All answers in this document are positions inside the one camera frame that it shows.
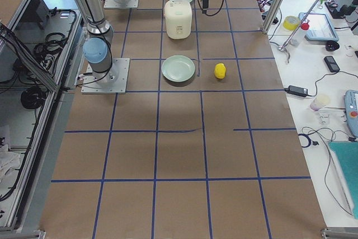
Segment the cream rice cooker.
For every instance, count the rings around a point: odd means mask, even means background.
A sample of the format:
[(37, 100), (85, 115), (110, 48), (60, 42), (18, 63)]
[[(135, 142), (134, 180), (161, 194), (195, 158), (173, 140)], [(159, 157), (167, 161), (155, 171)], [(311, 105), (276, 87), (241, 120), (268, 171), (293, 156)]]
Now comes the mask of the cream rice cooker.
[(165, 4), (164, 18), (171, 39), (185, 39), (191, 34), (192, 8), (186, 0), (171, 0)]

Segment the yellow toy lemon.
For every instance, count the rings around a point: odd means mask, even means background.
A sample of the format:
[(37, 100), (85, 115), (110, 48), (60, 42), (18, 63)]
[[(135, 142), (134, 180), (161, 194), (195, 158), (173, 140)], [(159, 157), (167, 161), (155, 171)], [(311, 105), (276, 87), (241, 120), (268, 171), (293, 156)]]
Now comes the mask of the yellow toy lemon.
[(214, 76), (217, 79), (223, 79), (226, 76), (226, 66), (224, 65), (224, 63), (218, 63), (215, 65), (214, 67)]

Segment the green plate near lemon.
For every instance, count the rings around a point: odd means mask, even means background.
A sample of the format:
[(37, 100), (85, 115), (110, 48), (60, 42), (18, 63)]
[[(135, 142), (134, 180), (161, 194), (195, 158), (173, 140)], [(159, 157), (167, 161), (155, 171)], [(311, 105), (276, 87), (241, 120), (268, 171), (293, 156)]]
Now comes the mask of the green plate near lemon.
[(195, 73), (193, 61), (184, 55), (168, 57), (161, 66), (163, 76), (172, 82), (184, 82)]

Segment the yellow tape roll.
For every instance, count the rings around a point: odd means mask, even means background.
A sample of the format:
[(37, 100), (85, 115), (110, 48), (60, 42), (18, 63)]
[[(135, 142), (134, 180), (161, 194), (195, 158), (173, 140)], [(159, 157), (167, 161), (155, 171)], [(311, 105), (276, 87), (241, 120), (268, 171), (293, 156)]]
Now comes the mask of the yellow tape roll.
[(300, 25), (300, 22), (301, 21), (296, 16), (286, 16), (282, 26), (288, 31), (294, 31)]

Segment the red cap bottle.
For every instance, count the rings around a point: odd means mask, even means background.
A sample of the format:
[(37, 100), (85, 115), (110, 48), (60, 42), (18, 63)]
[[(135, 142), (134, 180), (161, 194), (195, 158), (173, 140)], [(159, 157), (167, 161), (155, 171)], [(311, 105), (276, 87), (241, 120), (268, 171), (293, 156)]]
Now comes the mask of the red cap bottle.
[(297, 47), (304, 40), (309, 27), (309, 20), (305, 20), (301, 25), (300, 22), (297, 22), (294, 30), (295, 34), (292, 35), (289, 44)]

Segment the metal rod tool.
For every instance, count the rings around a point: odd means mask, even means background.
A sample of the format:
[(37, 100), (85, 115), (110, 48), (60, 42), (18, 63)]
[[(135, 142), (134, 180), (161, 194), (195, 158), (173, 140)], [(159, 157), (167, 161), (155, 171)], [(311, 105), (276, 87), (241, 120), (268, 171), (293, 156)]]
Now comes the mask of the metal rod tool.
[(318, 5), (318, 2), (320, 2), (320, 4), (323, 3), (324, 0), (315, 0), (315, 2), (311, 5), (310, 9), (308, 11), (306, 11), (304, 17), (300, 20), (299, 25), (297, 26), (297, 28), (290, 34), (290, 36), (287, 38), (287, 40), (280, 46), (278, 46), (278, 50), (279, 51), (283, 51), (287, 54), (287, 62), (290, 63), (290, 53), (287, 50), (287, 46), (290, 43), (290, 40), (295, 36), (295, 34), (299, 31), (299, 28), (301, 27), (301, 25), (306, 21), (306, 18), (308, 17), (308, 15), (311, 13), (311, 11), (315, 8), (315, 6)]

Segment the blue teach pendant tablet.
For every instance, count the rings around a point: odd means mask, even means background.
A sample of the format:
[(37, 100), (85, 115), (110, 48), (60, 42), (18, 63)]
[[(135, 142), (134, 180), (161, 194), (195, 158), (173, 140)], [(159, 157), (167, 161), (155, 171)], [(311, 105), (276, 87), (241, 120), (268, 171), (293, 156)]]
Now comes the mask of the blue teach pendant tablet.
[(309, 30), (305, 35), (308, 41), (339, 41), (339, 37), (329, 17), (325, 13), (310, 13), (306, 20), (309, 20)]

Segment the black power adapter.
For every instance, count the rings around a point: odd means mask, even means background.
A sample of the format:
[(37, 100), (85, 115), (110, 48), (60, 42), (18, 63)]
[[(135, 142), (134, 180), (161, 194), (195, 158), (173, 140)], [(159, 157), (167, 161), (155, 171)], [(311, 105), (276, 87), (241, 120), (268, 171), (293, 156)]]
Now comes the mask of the black power adapter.
[(285, 92), (291, 95), (299, 96), (299, 97), (307, 97), (308, 90), (306, 88), (289, 85), (284, 88)]

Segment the black phone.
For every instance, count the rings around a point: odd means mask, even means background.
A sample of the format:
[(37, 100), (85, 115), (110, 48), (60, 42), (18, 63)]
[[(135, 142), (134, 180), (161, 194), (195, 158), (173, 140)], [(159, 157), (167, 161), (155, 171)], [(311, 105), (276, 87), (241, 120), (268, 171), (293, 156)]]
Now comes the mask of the black phone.
[(340, 68), (339, 68), (338, 64), (336, 63), (333, 56), (326, 56), (326, 57), (324, 57), (323, 60), (326, 63), (330, 72), (336, 73), (336, 72), (340, 71)]

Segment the teal cutting mat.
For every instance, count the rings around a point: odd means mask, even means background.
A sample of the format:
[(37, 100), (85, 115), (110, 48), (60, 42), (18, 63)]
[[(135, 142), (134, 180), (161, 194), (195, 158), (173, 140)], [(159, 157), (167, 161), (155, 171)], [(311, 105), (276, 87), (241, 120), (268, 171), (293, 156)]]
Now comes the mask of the teal cutting mat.
[(352, 201), (353, 215), (357, 219), (357, 142), (329, 142), (338, 158)]

